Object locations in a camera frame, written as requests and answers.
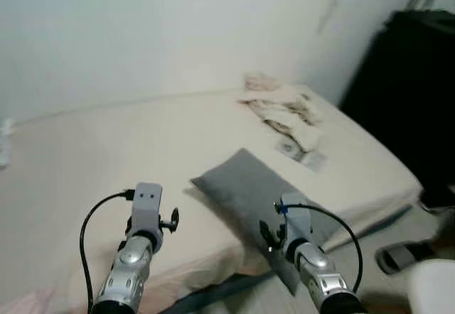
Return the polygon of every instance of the slipper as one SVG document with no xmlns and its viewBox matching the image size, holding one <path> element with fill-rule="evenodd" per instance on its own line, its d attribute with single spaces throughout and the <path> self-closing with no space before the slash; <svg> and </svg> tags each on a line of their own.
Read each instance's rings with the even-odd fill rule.
<svg viewBox="0 0 455 314">
<path fill-rule="evenodd" d="M 384 273 L 393 275 L 433 255 L 434 251 L 426 242 L 400 242 L 377 250 L 375 258 Z"/>
</svg>

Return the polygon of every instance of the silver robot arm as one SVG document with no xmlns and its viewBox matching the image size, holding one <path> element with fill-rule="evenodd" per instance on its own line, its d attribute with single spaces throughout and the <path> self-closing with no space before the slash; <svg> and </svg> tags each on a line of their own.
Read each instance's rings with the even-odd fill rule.
<svg viewBox="0 0 455 314">
<path fill-rule="evenodd" d="M 301 194 L 289 193 L 282 196 L 280 203 L 274 204 L 275 210 L 285 219 L 285 224 L 277 232 L 279 242 L 274 240 L 267 224 L 259 222 L 260 232 L 269 249 L 280 250 L 284 258 L 295 266 L 321 314 L 367 313 L 357 295 L 347 286 L 343 275 L 337 272 L 335 264 L 311 242 L 308 209 L 288 211 L 286 208 L 286 205 L 301 201 Z"/>
<path fill-rule="evenodd" d="M 178 210 L 170 222 L 161 220 L 159 206 L 162 187 L 140 183 L 134 191 L 132 216 L 127 224 L 127 240 L 119 246 L 112 269 L 95 299 L 91 314 L 135 314 L 149 277 L 152 256 L 163 243 L 163 228 L 178 226 Z"/>
</svg>

